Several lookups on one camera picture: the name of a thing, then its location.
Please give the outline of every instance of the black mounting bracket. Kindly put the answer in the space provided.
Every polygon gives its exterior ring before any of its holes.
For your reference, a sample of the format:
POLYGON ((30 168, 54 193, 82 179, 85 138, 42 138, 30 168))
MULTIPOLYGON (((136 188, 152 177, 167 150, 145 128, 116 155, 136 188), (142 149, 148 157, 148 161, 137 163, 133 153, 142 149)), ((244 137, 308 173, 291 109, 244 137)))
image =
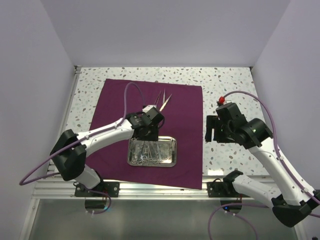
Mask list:
POLYGON ((230 189, 223 181, 212 181, 206 183, 206 190, 209 198, 236 198, 239 193, 230 189))
MULTIPOLYGON (((206 183, 206 190, 208 192, 209 198, 237 198, 239 193, 236 192, 232 182, 243 173, 238 170, 230 172, 221 181, 219 178, 212 182, 206 183)), ((249 198, 248 196, 242 194, 242 198, 249 198)))
MULTIPOLYGON (((105 190, 111 198, 117 198, 119 195, 120 183, 118 181, 102 181, 98 186, 100 189, 94 188, 92 190, 99 192, 105 190)), ((80 183, 75 185, 74 196, 79 198, 102 197, 101 194, 87 191, 80 183)))

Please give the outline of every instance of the metal tray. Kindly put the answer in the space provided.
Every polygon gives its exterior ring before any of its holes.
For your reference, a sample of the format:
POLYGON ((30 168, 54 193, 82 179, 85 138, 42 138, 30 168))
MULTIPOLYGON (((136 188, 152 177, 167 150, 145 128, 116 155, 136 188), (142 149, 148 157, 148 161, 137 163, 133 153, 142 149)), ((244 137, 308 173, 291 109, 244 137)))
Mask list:
POLYGON ((128 164, 139 167, 173 167, 177 163, 177 141, 159 136, 158 141, 129 141, 128 164))

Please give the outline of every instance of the red cap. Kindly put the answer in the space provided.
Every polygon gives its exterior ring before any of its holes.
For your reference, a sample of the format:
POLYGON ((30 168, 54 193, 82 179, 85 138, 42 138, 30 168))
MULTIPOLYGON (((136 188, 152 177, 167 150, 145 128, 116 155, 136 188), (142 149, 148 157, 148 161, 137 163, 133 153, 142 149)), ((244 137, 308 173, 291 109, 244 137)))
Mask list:
POLYGON ((221 96, 221 97, 219 98, 219 100, 218 100, 218 104, 223 105, 225 101, 226 101, 226 99, 225 99, 223 96, 221 96))

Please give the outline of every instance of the white wall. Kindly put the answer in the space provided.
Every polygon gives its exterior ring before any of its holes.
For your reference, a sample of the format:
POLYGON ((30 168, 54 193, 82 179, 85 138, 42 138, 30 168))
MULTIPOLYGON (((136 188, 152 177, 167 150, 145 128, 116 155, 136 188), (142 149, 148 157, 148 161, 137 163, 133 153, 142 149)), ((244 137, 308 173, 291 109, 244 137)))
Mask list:
MULTIPOLYGON (((292 0, 253 68, 257 94, 275 118, 280 147, 315 189, 320 189, 319 9, 318 0, 292 0)), ((308 217, 304 223, 308 239, 320 237, 320 219, 308 217)))
POLYGON ((0 1, 0 32, 0 238, 16 240, 33 192, 19 181, 56 140, 74 68, 39 0, 0 1))
POLYGON ((41 0, 75 65, 253 66, 290 0, 41 0))

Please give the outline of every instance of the purple cloth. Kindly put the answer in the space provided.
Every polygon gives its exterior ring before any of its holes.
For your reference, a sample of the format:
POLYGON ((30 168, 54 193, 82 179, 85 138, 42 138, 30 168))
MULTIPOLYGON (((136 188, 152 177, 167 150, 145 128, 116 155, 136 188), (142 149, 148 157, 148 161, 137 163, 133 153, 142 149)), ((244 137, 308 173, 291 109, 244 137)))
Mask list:
MULTIPOLYGON (((124 90, 129 80, 107 79, 101 91, 90 130, 117 121, 123 116, 124 90)), ((146 105, 154 104, 162 91, 158 107, 171 99, 162 111, 165 124, 159 136, 169 136, 177 142, 177 163, 173 167, 131 166, 127 163, 129 141, 116 142, 96 151, 86 159, 104 179, 115 179, 144 184, 156 184, 191 189, 202 188, 203 153, 203 98, 200 86, 136 81, 146 105)), ((142 99, 135 87, 127 93, 128 113, 142 110, 142 99)))

